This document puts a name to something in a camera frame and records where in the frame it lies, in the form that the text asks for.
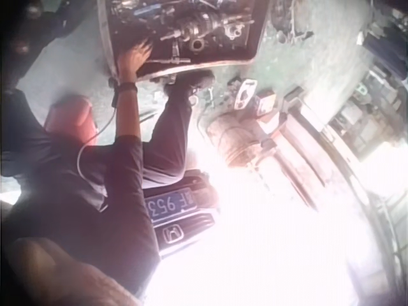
bright light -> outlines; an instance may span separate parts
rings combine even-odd
[[[390,197],[408,189],[408,145],[384,142],[361,163],[363,185],[379,196]]]
[[[317,214],[297,195],[288,196],[295,191],[271,161],[265,169],[276,188],[272,192],[248,170],[227,169],[212,149],[203,145],[197,152],[219,192],[222,223],[210,238],[162,262],[147,306],[344,306],[355,301],[345,265],[350,236],[343,231],[343,218],[335,212]]]
[[[21,195],[21,191],[17,190],[17,191],[9,191],[7,193],[0,193],[0,200],[7,202],[9,204],[16,204],[18,198]]]

foot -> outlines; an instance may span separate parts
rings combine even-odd
[[[215,77],[211,70],[197,70],[179,73],[176,82],[165,85],[164,92],[169,96],[173,92],[186,94],[187,97],[196,94],[214,84]]]

hand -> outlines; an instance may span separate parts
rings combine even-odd
[[[127,52],[120,54],[117,60],[120,82],[135,82],[136,72],[143,66],[151,52],[152,45],[144,40]]]

car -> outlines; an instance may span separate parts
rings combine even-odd
[[[219,218],[217,192],[200,170],[187,170],[176,184],[143,192],[162,258],[197,242]]]

car logo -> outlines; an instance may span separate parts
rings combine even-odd
[[[163,237],[168,244],[174,244],[184,238],[184,233],[178,224],[174,224],[163,228]]]

